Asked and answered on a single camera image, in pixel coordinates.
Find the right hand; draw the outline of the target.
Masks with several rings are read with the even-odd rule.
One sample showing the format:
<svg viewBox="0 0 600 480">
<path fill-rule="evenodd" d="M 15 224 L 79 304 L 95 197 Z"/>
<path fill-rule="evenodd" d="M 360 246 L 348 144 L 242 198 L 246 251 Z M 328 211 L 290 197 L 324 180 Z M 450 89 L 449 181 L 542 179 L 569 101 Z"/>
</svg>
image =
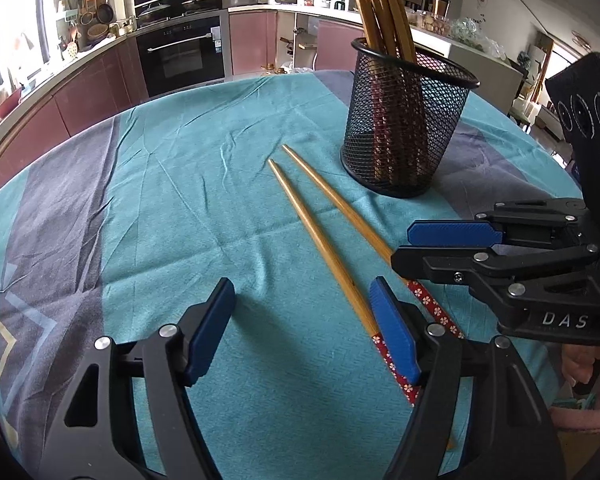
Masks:
<svg viewBox="0 0 600 480">
<path fill-rule="evenodd" d="M 565 383 L 558 393 L 559 399 L 573 397 L 573 388 L 577 385 L 588 385 L 592 382 L 594 367 L 600 361 L 600 347 L 562 345 L 562 378 Z"/>
</svg>

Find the pink sleeve right forearm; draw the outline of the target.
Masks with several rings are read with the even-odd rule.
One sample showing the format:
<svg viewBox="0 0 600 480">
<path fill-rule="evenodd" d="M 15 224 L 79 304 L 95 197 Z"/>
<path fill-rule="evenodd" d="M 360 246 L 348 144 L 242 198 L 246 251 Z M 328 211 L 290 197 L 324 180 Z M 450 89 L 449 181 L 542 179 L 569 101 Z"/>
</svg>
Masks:
<svg viewBox="0 0 600 480">
<path fill-rule="evenodd" d="M 550 408 L 550 418 L 560 431 L 600 434 L 600 394 L 596 396 L 594 408 Z"/>
</svg>

